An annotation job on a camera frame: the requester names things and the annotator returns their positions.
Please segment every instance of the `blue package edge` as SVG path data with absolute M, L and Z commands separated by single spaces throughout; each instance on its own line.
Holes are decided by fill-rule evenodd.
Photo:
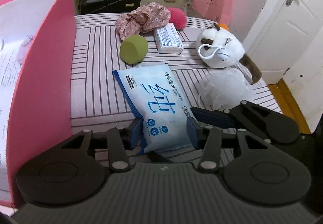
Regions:
M 126 89 L 124 88 L 123 83 L 122 83 L 122 81 L 121 81 L 121 79 L 120 79 L 120 76 L 119 76 L 118 71 L 117 71 L 117 70 L 114 70 L 114 71 L 112 71 L 112 74 L 114 75 L 114 77 L 115 77 L 116 81 L 118 82 L 118 84 L 119 84 L 119 86 L 120 86 L 120 88 L 121 88 L 121 91 L 123 92 L 123 94 L 124 94 L 124 96 L 125 96 L 125 98 L 126 98 L 126 100 L 127 100 L 128 104 L 129 104 L 129 106 L 130 106 L 130 108 L 131 108 L 131 111 L 132 111 L 132 113 L 134 114 L 134 116 L 135 116 L 136 118 L 142 118 L 142 120 L 143 120 L 143 116 L 142 116 L 142 114 L 141 114 L 141 113 L 138 111 L 138 109 L 135 107 L 135 105 L 134 105 L 134 104 L 133 104 L 133 102 L 131 101 L 131 99 L 130 99 L 130 97 L 129 97 L 129 95 L 128 95 L 127 91 L 126 91 Z M 142 134 L 142 137 L 141 137 L 141 146 L 142 146 L 142 149 L 141 149 L 141 150 L 140 150 L 140 152 L 138 153 L 139 155 L 143 155 L 143 154 L 144 154 L 144 148 L 145 148 L 146 146 L 148 146 L 147 141 L 146 141 L 146 139 L 144 138 L 143 134 Z

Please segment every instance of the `orange plush part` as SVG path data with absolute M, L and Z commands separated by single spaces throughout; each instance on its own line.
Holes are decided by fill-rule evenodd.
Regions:
M 222 27 L 223 29 L 225 29 L 225 30 L 227 30 L 227 31 L 230 31 L 230 30 L 229 30 L 229 27 L 228 27 L 226 24 L 222 24 L 222 23 L 220 23 L 220 24 L 218 24 L 218 26 L 219 26 L 219 27 Z

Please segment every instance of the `green egg-shaped sponge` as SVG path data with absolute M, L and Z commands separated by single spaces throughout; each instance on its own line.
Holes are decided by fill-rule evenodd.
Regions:
M 148 42 L 140 35 L 126 38 L 120 46 L 120 58 L 128 64 L 142 61 L 148 52 Z

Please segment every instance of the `wooden floor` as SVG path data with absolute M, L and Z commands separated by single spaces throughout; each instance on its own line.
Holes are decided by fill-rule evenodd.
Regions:
M 277 84 L 268 85 L 268 87 L 283 114 L 296 121 L 301 133 L 311 134 L 305 118 L 284 80 L 281 79 Z

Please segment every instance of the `pink folder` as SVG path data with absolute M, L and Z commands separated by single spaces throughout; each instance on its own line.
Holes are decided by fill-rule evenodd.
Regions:
M 71 135 L 70 78 L 76 36 L 73 0 L 1 0 L 0 37 L 34 35 L 10 107 L 7 174 L 11 201 L 23 200 L 15 175 L 28 160 Z

